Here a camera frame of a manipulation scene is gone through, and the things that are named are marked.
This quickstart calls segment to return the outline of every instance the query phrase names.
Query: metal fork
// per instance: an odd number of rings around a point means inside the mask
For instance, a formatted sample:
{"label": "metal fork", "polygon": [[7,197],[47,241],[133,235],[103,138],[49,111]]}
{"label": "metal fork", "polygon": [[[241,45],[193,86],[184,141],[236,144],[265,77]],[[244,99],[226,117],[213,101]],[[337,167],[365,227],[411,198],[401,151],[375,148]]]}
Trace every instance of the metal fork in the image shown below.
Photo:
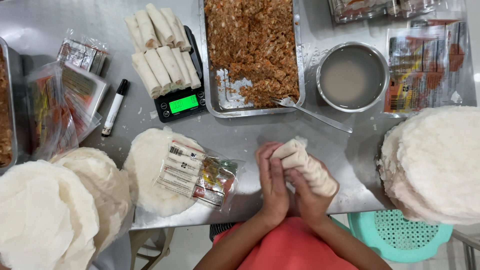
{"label": "metal fork", "polygon": [[332,126],[332,127],[334,127],[334,128],[337,128],[337,129],[339,129],[339,130],[341,130],[341,131],[345,131],[345,132],[348,132],[348,133],[352,133],[352,132],[353,132],[353,129],[347,127],[346,125],[344,125],[344,124],[342,124],[342,123],[339,123],[339,122],[337,122],[337,121],[334,121],[334,120],[332,120],[332,119],[330,119],[330,118],[327,118],[327,117],[325,117],[325,116],[323,116],[323,115],[313,113],[313,112],[311,112],[311,111],[309,111],[309,110],[306,110],[306,109],[304,109],[304,108],[302,108],[302,107],[300,107],[300,106],[297,106],[297,105],[295,104],[295,102],[294,102],[290,97],[286,97],[286,98],[284,98],[284,99],[270,98],[270,100],[271,100],[272,102],[274,102],[274,103],[276,103],[276,104],[279,104],[279,105],[282,105],[282,106],[284,106],[284,107],[294,107],[294,108],[296,108],[296,109],[298,109],[298,110],[301,110],[302,112],[307,113],[307,114],[315,117],[316,119],[324,122],[325,124],[328,124],[328,125],[330,125],[330,126]]}

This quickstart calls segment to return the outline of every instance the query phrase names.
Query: person's right hand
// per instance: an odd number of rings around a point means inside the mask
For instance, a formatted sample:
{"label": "person's right hand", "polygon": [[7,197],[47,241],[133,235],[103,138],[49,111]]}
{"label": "person's right hand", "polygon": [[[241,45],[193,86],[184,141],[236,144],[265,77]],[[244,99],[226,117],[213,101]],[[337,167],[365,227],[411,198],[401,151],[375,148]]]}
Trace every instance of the person's right hand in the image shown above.
{"label": "person's right hand", "polygon": [[322,226],[322,223],[328,219],[325,212],[330,206],[330,203],[332,203],[338,189],[331,197],[325,197],[313,193],[299,171],[295,169],[291,170],[290,177],[295,184],[295,203],[300,211],[301,217],[312,229]]}

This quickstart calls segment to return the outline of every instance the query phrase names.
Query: water in bowl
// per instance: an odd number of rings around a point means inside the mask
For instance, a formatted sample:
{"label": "water in bowl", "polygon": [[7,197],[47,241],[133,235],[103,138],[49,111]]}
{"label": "water in bowl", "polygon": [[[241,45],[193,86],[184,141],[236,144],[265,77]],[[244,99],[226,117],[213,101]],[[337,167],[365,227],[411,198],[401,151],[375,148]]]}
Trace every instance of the water in bowl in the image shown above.
{"label": "water in bowl", "polygon": [[320,69],[320,86],[333,104],[354,110],[374,101],[383,88],[381,63],[368,51],[344,47],[334,51]]}

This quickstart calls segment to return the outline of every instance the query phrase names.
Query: stainless steel tray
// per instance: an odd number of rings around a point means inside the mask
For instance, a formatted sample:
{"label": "stainless steel tray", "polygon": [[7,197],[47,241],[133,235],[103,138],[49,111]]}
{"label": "stainless steel tray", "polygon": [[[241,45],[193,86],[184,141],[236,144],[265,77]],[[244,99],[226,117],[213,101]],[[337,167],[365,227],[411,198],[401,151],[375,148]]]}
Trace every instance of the stainless steel tray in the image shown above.
{"label": "stainless steel tray", "polygon": [[0,47],[6,64],[12,130],[12,161],[6,167],[0,168],[0,175],[2,175],[13,165],[25,162],[30,156],[30,127],[22,59],[1,37]]}
{"label": "stainless steel tray", "polygon": [[[293,33],[295,35],[297,65],[299,73],[300,98],[297,105],[301,106],[305,100],[305,80],[303,75],[303,59],[300,37],[300,5],[299,0],[293,0]],[[244,104],[244,98],[239,94],[241,86],[251,86],[252,83],[246,79],[231,83],[225,70],[210,70],[211,62],[208,57],[208,44],[205,24],[204,0],[199,0],[200,5],[200,32],[202,36],[202,60],[204,68],[205,100],[208,111],[220,118],[231,118],[240,116],[284,113],[294,111],[295,108],[255,108],[253,103]],[[216,76],[219,75],[222,81],[221,86],[217,85]],[[226,91],[226,87],[235,89],[236,93]]]}

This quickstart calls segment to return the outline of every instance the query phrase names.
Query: digital kitchen scale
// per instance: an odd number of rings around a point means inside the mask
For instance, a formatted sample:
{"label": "digital kitchen scale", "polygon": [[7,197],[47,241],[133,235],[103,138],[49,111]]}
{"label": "digital kitchen scale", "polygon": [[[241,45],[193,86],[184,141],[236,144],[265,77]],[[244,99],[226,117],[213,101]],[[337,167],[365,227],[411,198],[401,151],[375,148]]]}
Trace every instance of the digital kitchen scale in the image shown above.
{"label": "digital kitchen scale", "polygon": [[191,89],[190,87],[183,90],[178,89],[175,92],[170,92],[155,99],[158,117],[162,123],[167,123],[207,110],[207,106],[205,105],[204,79],[200,53],[198,52],[197,43],[195,42],[195,37],[193,36],[192,31],[188,26],[184,27],[188,40],[192,45],[190,57],[197,70],[198,78],[200,79],[202,86],[197,89]]}

